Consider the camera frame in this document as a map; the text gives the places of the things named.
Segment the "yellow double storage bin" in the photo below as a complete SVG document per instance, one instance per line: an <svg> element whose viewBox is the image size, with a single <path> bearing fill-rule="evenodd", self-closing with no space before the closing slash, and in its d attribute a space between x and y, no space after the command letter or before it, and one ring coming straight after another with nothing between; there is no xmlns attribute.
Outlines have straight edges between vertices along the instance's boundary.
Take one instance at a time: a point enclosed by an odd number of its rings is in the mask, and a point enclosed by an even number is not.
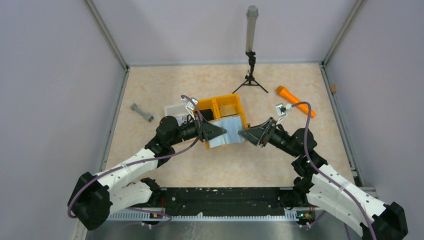
<svg viewBox="0 0 424 240"><path fill-rule="evenodd" d="M219 119L223 118L223 117L220 116L220 111L219 111L219 107L221 105L237 107L238 115L232 115L232 116L227 116L227 117L240 117L242 129L247 129L247 128L250 127L250 124L247 123L247 121L246 121L245 111L243 110L240 97L237 93L200 99L200 100L198 100L197 108L199 109L199 111L204 110L204 109L212 109L213 113L214 113L215 120L219 120Z"/></svg>

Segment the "white storage bin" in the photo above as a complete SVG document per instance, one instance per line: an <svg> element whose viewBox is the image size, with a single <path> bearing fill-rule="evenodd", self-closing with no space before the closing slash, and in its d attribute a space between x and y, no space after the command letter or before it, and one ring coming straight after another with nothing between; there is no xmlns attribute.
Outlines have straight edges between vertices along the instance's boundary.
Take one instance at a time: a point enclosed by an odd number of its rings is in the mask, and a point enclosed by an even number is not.
<svg viewBox="0 0 424 240"><path fill-rule="evenodd" d="M186 110L186 104L187 103L180 103L180 104L165 106L164 107L164 116L165 117L166 116L172 116L175 119L176 119L177 116L181 116L181 115L188 117L189 113Z"/></svg>

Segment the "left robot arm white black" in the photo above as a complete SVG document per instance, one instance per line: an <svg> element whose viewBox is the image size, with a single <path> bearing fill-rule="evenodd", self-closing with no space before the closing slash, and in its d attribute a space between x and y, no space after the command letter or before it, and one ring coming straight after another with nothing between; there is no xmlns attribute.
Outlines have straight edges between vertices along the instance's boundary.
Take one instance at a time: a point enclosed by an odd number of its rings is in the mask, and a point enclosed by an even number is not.
<svg viewBox="0 0 424 240"><path fill-rule="evenodd" d="M94 230L116 211L141 203L156 206L161 194L155 185L132 181L177 156L174 145L193 139L193 147L198 141L208 142L227 132L202 117L179 125L174 116L163 117L155 131L155 136L127 160L95 174L83 173L67 203L68 216Z"/></svg>

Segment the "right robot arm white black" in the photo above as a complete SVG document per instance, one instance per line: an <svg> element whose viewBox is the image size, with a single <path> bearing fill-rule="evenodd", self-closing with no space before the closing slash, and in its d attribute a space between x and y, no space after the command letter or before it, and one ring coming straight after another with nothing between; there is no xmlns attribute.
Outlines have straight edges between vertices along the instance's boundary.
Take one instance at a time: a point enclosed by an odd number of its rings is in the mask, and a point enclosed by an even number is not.
<svg viewBox="0 0 424 240"><path fill-rule="evenodd" d="M299 175L293 187L297 205L321 208L363 240L402 240L409 233L403 207L373 197L338 173L314 150L317 142L308 128L289 135L271 117L238 135L254 146L270 144L296 158L291 165Z"/></svg>

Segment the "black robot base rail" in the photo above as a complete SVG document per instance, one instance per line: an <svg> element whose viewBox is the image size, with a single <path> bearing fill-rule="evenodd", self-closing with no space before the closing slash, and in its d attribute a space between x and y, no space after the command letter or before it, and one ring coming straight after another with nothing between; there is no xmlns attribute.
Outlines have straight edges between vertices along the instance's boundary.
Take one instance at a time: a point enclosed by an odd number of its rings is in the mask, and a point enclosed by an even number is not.
<svg viewBox="0 0 424 240"><path fill-rule="evenodd" d="M291 187L169 187L155 190L143 210L159 210L178 218L226 220L282 219L299 225L316 221L315 207Z"/></svg>

